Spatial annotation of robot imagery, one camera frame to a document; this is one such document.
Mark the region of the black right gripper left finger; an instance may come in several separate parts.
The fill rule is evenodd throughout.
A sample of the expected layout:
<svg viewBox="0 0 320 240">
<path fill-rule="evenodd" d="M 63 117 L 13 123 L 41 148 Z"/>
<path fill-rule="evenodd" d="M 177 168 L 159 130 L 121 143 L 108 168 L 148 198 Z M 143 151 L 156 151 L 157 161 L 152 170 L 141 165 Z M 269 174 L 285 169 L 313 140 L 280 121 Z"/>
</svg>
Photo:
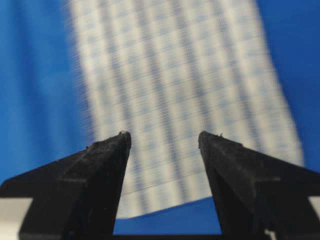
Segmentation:
<svg viewBox="0 0 320 240">
<path fill-rule="evenodd" d="M 113 233 L 131 135 L 11 177 L 0 187 L 3 240 L 76 240 Z"/>
</svg>

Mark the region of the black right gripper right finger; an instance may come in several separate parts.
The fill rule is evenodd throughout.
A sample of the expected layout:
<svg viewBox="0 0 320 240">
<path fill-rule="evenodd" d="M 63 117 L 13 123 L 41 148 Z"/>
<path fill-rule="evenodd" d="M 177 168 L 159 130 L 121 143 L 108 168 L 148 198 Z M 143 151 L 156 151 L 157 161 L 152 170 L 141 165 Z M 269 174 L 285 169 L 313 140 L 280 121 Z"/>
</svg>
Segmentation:
<svg viewBox="0 0 320 240">
<path fill-rule="evenodd" d="M 198 147 L 224 239 L 319 239 L 317 172 L 206 131 Z"/>
</svg>

